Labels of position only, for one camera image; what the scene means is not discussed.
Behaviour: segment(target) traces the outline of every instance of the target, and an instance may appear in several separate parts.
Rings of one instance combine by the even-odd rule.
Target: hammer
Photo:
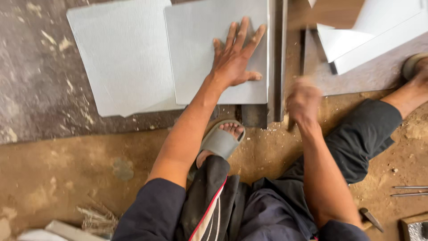
[[[383,232],[382,225],[379,221],[369,212],[367,208],[360,209],[360,215],[363,222],[363,230],[366,231],[372,226],[375,226],[379,231]]]

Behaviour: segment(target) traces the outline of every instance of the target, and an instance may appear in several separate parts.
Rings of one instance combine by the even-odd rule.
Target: red stripe
[[[223,188],[224,184],[226,183],[227,177],[224,180],[223,184],[220,186],[220,188],[217,190],[217,192],[214,195],[214,198],[211,200],[210,205],[208,206],[207,210],[204,213],[204,216],[202,217],[202,219],[199,221],[198,226],[196,226],[195,230],[193,231],[192,235],[189,238],[189,241],[192,240],[193,236],[195,235],[196,231],[198,230],[199,226],[201,226],[202,221],[205,219],[205,216],[207,216],[208,210],[210,210],[210,207],[212,206],[215,198],[217,197],[218,193],[220,192],[220,190]]]

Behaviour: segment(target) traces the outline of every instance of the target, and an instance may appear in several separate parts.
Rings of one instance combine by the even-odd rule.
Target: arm
[[[320,91],[298,80],[287,100],[290,118],[299,126],[303,142],[303,190],[309,210],[319,228],[329,220],[362,228],[348,184],[331,156],[317,122]]]
[[[238,25],[231,24],[224,49],[219,40],[214,39],[215,57],[211,73],[167,136],[146,183],[163,178],[185,187],[187,173],[198,154],[208,120],[221,93],[229,86],[262,78],[259,73],[245,71],[245,68],[265,32],[265,26],[260,26],[247,46],[242,48],[248,24],[249,19],[242,18],[236,40]]]

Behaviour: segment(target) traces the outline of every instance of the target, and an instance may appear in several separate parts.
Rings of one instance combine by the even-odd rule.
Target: metal rod
[[[424,188],[428,188],[428,186],[395,186],[394,188],[424,189]]]
[[[409,196],[424,196],[424,195],[428,195],[428,192],[426,192],[426,193],[392,194],[391,197],[409,197]]]

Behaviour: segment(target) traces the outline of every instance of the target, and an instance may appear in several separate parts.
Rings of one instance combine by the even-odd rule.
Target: left hand
[[[206,80],[214,81],[223,90],[229,86],[242,84],[247,80],[261,80],[263,77],[258,72],[246,71],[245,69],[248,60],[265,33],[266,26],[261,25],[255,36],[243,48],[242,45],[247,36],[248,24],[248,17],[243,17],[236,39],[235,34],[238,24],[233,22],[230,25],[224,49],[222,49],[219,39],[214,39],[214,63]]]

